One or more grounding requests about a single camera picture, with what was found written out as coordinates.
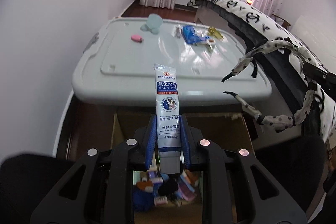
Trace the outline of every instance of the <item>blue label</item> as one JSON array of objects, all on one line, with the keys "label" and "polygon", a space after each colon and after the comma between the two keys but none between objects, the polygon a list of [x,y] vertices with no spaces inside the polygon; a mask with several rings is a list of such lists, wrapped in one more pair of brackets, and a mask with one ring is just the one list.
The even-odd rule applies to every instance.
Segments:
[{"label": "blue label", "polygon": [[158,94],[177,94],[177,85],[172,82],[157,82]]}]

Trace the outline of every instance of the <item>cardboard box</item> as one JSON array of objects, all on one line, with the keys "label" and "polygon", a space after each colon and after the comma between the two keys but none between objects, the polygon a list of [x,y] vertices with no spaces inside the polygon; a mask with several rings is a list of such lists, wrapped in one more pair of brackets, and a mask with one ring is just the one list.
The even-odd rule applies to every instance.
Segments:
[{"label": "cardboard box", "polygon": [[[111,147],[132,138],[136,129],[148,125],[151,113],[118,111],[114,115]],[[254,153],[252,142],[241,113],[186,113],[188,124],[202,131],[203,137],[214,141],[221,148],[236,152],[245,148]],[[201,224],[202,199],[198,196],[192,203],[184,202],[181,207],[167,204],[154,207],[147,213],[134,213],[135,224]],[[235,207],[232,216],[236,219]]]}]

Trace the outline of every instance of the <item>silver screw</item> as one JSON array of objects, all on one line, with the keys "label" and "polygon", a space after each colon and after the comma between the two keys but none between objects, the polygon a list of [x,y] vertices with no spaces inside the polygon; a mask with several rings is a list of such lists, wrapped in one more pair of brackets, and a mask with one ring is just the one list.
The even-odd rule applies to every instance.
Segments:
[{"label": "silver screw", "polygon": [[202,139],[202,140],[199,141],[199,144],[203,145],[203,146],[208,146],[208,145],[210,145],[210,142],[206,139]]},{"label": "silver screw", "polygon": [[88,150],[88,152],[87,152],[87,154],[89,155],[89,156],[94,156],[95,154],[97,154],[98,153],[98,151],[97,151],[97,149],[95,149],[95,148],[91,148],[90,150]]},{"label": "silver screw", "polygon": [[241,154],[242,156],[246,157],[246,156],[249,155],[249,152],[246,149],[241,149],[241,150],[239,150],[239,154]]},{"label": "silver screw", "polygon": [[137,143],[137,141],[136,141],[136,139],[128,139],[128,140],[126,141],[126,143],[127,143],[128,145],[135,145],[135,144]]}]

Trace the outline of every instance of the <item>pink object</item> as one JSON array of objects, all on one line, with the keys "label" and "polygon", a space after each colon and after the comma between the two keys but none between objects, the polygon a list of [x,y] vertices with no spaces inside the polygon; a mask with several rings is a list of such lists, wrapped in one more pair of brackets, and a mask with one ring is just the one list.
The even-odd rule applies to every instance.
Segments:
[{"label": "pink object", "polygon": [[139,42],[139,43],[143,42],[143,38],[142,38],[140,35],[138,35],[138,34],[134,34],[134,35],[132,35],[132,36],[131,36],[131,39],[132,39],[133,41],[135,41],[135,42]]}]

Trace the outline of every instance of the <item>cream tube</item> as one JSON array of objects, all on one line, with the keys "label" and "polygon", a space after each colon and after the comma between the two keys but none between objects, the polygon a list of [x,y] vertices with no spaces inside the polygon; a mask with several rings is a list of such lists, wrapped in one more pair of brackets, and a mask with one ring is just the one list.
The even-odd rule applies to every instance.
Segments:
[{"label": "cream tube", "polygon": [[160,170],[165,174],[179,174],[181,139],[176,69],[154,64],[154,70]]}]

